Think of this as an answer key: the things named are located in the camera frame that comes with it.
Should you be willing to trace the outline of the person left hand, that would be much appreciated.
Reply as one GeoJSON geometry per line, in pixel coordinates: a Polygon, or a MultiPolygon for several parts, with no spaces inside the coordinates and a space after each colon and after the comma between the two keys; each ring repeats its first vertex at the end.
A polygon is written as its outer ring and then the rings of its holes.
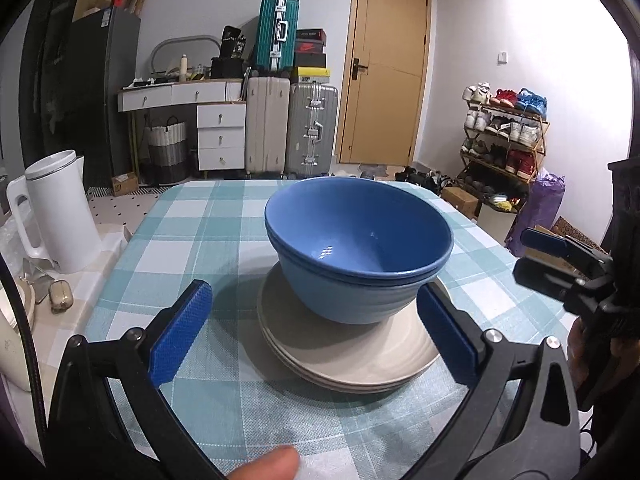
{"type": "Polygon", "coordinates": [[[299,454],[291,445],[283,445],[236,468],[229,480],[293,480],[299,470],[299,454]]]}

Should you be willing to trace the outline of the person right hand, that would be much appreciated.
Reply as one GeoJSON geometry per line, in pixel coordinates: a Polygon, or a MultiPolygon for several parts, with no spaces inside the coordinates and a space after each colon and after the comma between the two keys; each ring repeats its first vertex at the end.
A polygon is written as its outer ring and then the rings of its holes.
{"type": "MultiPolygon", "coordinates": [[[[618,364],[613,377],[603,386],[603,391],[613,389],[629,375],[628,362],[631,362],[632,370],[636,367],[637,359],[634,358],[634,348],[636,348],[636,344],[633,341],[611,340],[612,356],[618,359],[618,364]]],[[[585,325],[581,318],[575,318],[567,337],[567,364],[575,389],[582,385],[589,374],[588,366],[584,361],[584,352],[585,325]]]]}

